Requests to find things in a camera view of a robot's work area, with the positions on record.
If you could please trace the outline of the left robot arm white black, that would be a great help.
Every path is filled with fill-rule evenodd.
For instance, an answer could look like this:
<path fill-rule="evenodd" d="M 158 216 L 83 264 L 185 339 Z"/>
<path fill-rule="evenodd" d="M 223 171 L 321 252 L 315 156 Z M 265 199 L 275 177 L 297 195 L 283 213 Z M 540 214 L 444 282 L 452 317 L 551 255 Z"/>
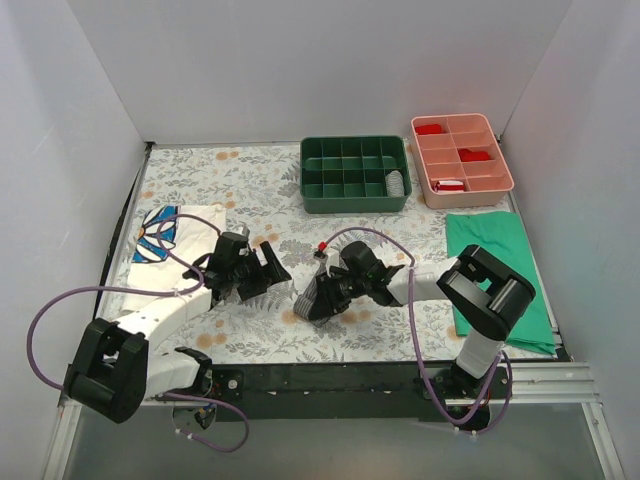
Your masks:
<path fill-rule="evenodd" d="M 129 419 L 150 397 L 205 398 L 214 385 L 212 360 L 189 347 L 164 355 L 156 348 L 232 293 L 246 301 L 291 278 L 269 242 L 253 249 L 246 234 L 233 232 L 222 233 L 213 251 L 198 257 L 182 277 L 203 284 L 180 284 L 177 293 L 114 322 L 97 318 L 88 324 L 63 382 L 68 397 L 115 423 Z"/>

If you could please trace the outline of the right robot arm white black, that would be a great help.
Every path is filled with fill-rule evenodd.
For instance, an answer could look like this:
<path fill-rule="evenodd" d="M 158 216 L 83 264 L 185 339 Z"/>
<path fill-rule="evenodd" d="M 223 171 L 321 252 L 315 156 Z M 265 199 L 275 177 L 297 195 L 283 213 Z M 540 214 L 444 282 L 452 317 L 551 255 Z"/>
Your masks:
<path fill-rule="evenodd" d="M 319 267 L 294 303 L 294 313 L 315 326 L 366 296 L 384 307 L 448 300 L 470 325 L 452 366 L 432 378 L 451 397 L 475 397 L 489 384 L 488 371 L 513 327 L 536 297 L 522 275 L 478 245 L 438 263 L 385 265 L 362 241 L 315 253 Z"/>

